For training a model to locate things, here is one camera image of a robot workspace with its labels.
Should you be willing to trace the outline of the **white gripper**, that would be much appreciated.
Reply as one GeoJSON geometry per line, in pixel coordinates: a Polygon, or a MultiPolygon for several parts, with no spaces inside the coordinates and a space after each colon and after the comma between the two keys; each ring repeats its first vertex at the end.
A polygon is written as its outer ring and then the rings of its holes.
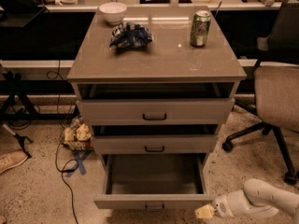
{"type": "Polygon", "coordinates": [[[253,205],[242,189],[218,196],[212,205],[206,204],[197,208],[194,213],[197,218],[205,219],[213,218],[214,211],[217,217],[223,219],[233,217],[266,218],[278,213],[278,210],[270,205],[253,205]]]}

